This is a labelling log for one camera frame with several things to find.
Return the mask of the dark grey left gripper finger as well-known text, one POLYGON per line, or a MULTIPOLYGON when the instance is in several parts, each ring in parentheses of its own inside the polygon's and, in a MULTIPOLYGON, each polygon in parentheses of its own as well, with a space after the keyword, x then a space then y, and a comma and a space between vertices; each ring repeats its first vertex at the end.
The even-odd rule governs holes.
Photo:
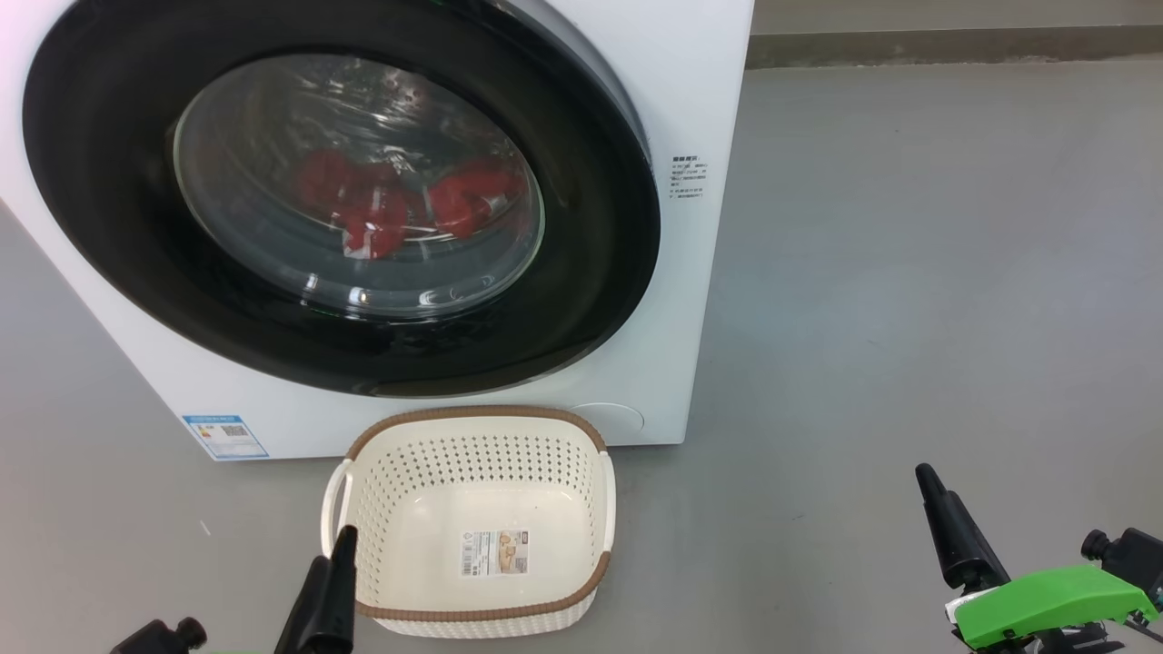
POLYGON ((324 556, 316 556, 311 563, 304 587, 291 609, 290 616, 274 645, 273 654, 299 654, 306 632, 314 620, 317 604, 324 591, 324 556))
POLYGON ((358 529, 338 531, 331 555, 316 556, 312 569, 322 575, 312 590, 312 611, 304 628, 304 654, 354 653, 354 587, 358 529))

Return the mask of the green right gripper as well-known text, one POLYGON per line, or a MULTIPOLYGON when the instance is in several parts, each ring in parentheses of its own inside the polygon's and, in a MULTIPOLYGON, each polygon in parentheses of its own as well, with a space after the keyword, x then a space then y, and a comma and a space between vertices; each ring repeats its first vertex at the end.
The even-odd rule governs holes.
POLYGON ((956 637, 976 654, 1021 651, 1033 640, 1104 621, 1146 628, 1160 607, 1137 585, 1093 566, 1047 569, 1018 580, 983 535, 959 495, 928 463, 915 467, 941 576, 968 593, 944 605, 956 637))

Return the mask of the red and white clothing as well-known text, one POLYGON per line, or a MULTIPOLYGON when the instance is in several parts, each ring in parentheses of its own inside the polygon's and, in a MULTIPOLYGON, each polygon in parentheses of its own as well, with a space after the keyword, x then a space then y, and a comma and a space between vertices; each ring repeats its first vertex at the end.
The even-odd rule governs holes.
POLYGON ((357 163, 337 149, 317 149, 299 162, 295 197, 336 223, 344 256, 385 258, 411 237, 411 222, 464 240, 529 190, 531 175, 511 159, 485 156, 412 190, 392 163, 357 163))

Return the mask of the black round glass washer door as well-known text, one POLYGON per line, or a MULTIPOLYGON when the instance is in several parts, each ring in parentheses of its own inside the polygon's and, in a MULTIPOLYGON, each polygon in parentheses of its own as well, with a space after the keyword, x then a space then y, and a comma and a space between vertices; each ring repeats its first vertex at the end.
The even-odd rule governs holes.
POLYGON ((498 0, 74 0, 24 79, 53 227, 150 320, 247 368, 354 396, 511 388, 611 339, 661 208, 597 66, 498 0), (412 190, 495 156, 529 190, 469 239, 411 222, 385 258, 295 197, 317 149, 412 190))

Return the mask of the cream perforated laundry basket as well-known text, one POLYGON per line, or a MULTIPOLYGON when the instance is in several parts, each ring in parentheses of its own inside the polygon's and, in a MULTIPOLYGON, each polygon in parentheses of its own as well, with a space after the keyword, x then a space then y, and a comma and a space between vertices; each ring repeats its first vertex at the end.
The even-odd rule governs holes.
POLYGON ((358 529, 354 607, 404 637, 568 630, 611 566, 616 479, 595 428, 549 407, 442 407, 363 431, 333 471, 320 531, 358 529), (527 529, 529 573, 462 577, 465 531, 527 529))

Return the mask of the white printed product label sticker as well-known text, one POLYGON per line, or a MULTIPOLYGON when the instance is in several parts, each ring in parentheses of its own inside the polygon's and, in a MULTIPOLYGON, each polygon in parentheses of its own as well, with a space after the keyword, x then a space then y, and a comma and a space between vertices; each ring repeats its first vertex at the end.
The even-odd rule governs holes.
POLYGON ((529 573, 527 529, 465 531, 461 536, 462 577, 502 577, 529 573))

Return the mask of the white front-load washing machine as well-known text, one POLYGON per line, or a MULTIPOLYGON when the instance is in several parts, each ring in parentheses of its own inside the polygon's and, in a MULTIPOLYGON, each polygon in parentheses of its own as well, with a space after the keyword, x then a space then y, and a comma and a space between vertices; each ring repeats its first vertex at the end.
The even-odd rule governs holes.
POLYGON ((613 401, 643 414, 643 445, 682 443, 755 0, 498 1, 597 66, 642 128, 658 190, 661 251, 642 303, 555 372, 465 396, 354 396, 258 372, 150 320, 53 227, 24 152, 26 74, 47 24, 74 0, 0 0, 0 202, 187 431, 183 415, 240 415, 267 460, 342 456, 378 420, 463 405, 613 401))

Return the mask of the blue energy label sticker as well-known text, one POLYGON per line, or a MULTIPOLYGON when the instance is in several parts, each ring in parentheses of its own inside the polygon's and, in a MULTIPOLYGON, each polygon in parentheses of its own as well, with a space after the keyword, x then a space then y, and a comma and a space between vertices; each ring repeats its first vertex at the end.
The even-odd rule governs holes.
POLYGON ((270 458, 240 415, 183 415, 181 419, 204 450, 219 462, 270 458))

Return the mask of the round drain filter cover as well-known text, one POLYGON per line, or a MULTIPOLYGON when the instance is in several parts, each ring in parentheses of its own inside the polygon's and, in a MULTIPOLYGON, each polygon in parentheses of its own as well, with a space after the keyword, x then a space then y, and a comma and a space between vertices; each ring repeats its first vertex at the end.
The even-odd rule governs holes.
POLYGON ((645 419, 637 410, 613 401, 590 401, 576 405, 570 412, 585 419, 605 440, 607 447, 643 445, 645 419))

